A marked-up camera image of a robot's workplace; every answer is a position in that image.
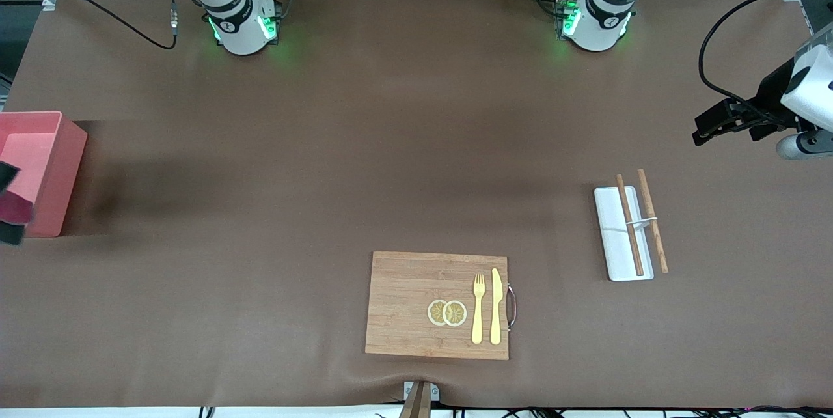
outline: yellow fork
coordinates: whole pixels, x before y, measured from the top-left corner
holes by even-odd
[[[483,309],[481,300],[485,294],[485,279],[482,273],[474,275],[474,322],[471,326],[471,343],[481,344],[483,341]]]

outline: brown tablecloth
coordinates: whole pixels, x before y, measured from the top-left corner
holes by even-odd
[[[67,237],[0,261],[2,406],[833,406],[833,160],[702,148],[741,0],[639,0],[606,53],[531,0],[295,0],[236,58],[41,15],[9,110],[89,130]],[[166,0],[102,0],[164,42]],[[808,37],[765,0],[706,68],[752,95]],[[607,281],[592,190],[648,172],[670,270]],[[508,255],[509,361],[363,353],[372,250]]]

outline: white tray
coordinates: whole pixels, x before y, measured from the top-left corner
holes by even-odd
[[[639,201],[636,199],[636,189],[625,187],[628,206],[631,207],[631,218],[634,221],[642,219]],[[651,267],[651,252],[648,250],[648,238],[645,229],[649,223],[637,223],[636,246],[642,259],[643,276],[636,276],[636,266],[633,263],[631,241],[625,226],[625,212],[622,211],[619,189],[616,187],[598,187],[593,191],[595,209],[599,214],[601,227],[601,243],[605,247],[607,261],[607,275],[611,281],[637,281],[638,279],[654,279],[654,269]]]

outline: wooden cutting board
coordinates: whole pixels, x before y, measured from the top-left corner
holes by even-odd
[[[491,344],[491,269],[503,284],[500,301],[500,344]],[[474,276],[485,278],[483,341],[471,343],[474,319]],[[435,358],[509,359],[506,320],[506,257],[488,255],[374,252],[367,306],[366,353]],[[434,300],[459,300],[467,309],[458,327],[435,326],[428,319]]]

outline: knife blade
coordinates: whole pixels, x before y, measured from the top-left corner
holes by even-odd
[[[491,344],[500,344],[500,302],[503,300],[503,283],[497,268],[491,269]]]

